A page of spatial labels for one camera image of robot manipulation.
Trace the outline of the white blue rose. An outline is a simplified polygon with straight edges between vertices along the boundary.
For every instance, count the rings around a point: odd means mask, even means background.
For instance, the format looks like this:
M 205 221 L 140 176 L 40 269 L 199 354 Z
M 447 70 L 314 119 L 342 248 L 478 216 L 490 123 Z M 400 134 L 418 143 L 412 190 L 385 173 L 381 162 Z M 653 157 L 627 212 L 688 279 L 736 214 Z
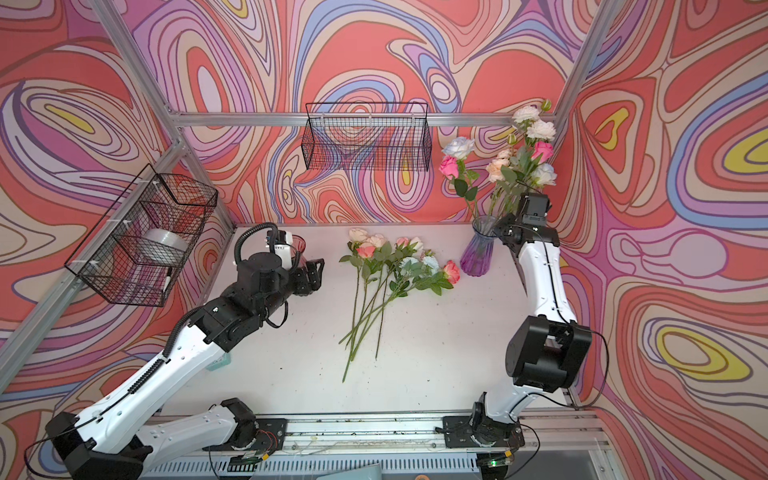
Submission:
M 530 174 L 530 185 L 535 188 L 555 186 L 556 179 L 554 167 L 549 163 L 542 163 Z
M 442 152 L 445 156 L 453 157 L 455 159 L 466 159 L 475 149 L 475 141 L 465 138 L 457 137 L 453 139 L 448 145 L 446 145 Z

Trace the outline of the red glass vase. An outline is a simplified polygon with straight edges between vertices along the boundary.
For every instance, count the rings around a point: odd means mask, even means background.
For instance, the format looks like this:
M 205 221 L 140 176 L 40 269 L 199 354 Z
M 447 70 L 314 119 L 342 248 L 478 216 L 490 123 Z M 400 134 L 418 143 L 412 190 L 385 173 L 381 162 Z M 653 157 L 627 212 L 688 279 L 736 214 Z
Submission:
M 305 265 L 304 251 L 306 249 L 306 241 L 296 234 L 292 234 L 289 242 L 290 258 L 291 258 L 291 270 L 296 270 Z

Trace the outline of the peach rose spray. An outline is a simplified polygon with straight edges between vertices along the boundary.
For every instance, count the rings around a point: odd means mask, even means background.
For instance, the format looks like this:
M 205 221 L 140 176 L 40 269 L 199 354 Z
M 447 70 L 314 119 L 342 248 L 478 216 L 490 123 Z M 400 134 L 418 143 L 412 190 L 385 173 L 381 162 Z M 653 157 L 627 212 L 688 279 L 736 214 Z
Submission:
M 511 198 L 512 187 L 504 175 L 504 169 L 511 166 L 512 158 L 512 150 L 505 149 L 486 166 L 488 181 L 493 184 L 488 213 L 495 217 L 502 216 L 506 203 Z

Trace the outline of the purple ribbed glass vase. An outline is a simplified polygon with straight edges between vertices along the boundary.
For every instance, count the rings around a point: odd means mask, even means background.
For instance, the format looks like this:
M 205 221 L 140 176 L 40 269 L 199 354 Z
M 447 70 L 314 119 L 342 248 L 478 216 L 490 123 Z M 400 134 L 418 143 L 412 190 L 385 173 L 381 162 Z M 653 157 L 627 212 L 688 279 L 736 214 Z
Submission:
M 466 275 L 482 277 L 490 270 L 496 240 L 494 227 L 497 221 L 493 215 L 481 215 L 474 219 L 473 237 L 460 260 L 460 268 Z

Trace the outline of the pink rose stem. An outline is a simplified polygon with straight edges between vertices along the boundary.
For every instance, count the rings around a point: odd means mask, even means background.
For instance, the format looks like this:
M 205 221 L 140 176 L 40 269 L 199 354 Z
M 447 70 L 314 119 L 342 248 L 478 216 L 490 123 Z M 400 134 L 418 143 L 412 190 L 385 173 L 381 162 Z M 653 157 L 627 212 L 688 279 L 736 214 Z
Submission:
M 439 166 L 440 173 L 449 181 L 454 193 L 464 200 L 468 220 L 477 215 L 479 174 L 467 166 L 466 158 L 445 155 Z

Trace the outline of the white rose spray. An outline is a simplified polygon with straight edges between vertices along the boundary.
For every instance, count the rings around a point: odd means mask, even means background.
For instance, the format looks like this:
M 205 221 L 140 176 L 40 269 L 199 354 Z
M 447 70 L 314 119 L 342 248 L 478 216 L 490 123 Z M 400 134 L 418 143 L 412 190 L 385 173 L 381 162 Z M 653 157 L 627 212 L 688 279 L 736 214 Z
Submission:
M 545 99 L 540 105 L 526 105 L 513 113 L 513 125 L 528 145 L 551 143 L 555 139 L 557 130 L 554 123 L 543 118 L 551 109 L 552 102 Z

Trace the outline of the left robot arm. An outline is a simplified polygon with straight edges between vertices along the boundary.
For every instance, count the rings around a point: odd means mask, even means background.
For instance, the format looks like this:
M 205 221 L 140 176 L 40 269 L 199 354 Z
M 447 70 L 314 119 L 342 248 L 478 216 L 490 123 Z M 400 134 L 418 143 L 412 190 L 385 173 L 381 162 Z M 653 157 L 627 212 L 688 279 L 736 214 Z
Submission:
M 259 426 L 253 411 L 230 398 L 181 420 L 149 424 L 190 379 L 273 323 L 292 295 L 320 289 L 322 259 L 284 262 L 259 252 L 237 264 L 236 281 L 217 298 L 185 314 L 163 350 L 102 400 L 46 425 L 46 439 L 72 479 L 138 479 L 159 464 L 191 452 L 223 446 L 245 449 Z

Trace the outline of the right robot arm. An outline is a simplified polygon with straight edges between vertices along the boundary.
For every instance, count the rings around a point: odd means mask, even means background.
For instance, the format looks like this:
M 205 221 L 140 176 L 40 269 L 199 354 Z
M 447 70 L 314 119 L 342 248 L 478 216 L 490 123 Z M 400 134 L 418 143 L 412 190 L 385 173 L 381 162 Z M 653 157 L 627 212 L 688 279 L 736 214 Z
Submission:
M 529 315 L 507 345 L 508 378 L 473 406 L 468 428 L 481 447 L 517 439 L 522 412 L 535 399 L 571 387 L 592 345 L 591 330 L 578 323 L 566 298 L 559 237 L 546 222 L 550 207 L 546 195 L 526 193 L 518 210 L 494 226 L 515 260 Z

